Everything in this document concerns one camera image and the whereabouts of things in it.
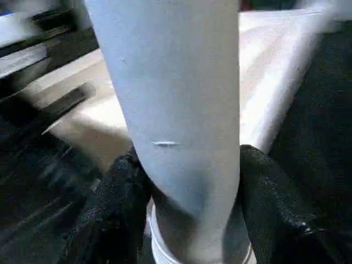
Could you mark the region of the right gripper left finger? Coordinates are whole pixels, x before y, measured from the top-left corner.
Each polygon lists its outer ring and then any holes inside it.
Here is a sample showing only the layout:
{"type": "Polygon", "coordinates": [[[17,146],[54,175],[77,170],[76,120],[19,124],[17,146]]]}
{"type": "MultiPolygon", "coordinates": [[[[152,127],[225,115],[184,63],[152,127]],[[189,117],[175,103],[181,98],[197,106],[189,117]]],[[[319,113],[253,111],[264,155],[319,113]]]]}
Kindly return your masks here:
{"type": "Polygon", "coordinates": [[[151,189],[135,150],[118,157],[68,233],[63,263],[138,263],[151,189]]]}

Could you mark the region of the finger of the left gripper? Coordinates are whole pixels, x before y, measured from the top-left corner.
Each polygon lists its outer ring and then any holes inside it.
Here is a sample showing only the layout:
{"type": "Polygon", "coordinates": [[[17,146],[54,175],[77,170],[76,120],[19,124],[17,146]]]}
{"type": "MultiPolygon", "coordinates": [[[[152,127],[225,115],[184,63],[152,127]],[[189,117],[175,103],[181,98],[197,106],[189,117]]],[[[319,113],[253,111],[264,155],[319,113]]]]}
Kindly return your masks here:
{"type": "Polygon", "coordinates": [[[65,95],[56,99],[41,111],[52,116],[63,116],[96,94],[96,89],[90,84],[75,87],[65,95]]]}

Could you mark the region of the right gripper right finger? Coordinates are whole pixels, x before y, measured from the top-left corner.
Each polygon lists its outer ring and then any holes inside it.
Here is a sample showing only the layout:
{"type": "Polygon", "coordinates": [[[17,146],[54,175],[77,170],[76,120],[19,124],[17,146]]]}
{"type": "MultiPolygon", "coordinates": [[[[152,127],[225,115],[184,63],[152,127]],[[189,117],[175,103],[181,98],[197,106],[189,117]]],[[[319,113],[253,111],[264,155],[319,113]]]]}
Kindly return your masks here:
{"type": "Polygon", "coordinates": [[[251,145],[240,147],[239,193],[258,263],[351,263],[351,209],[314,202],[251,145]]]}

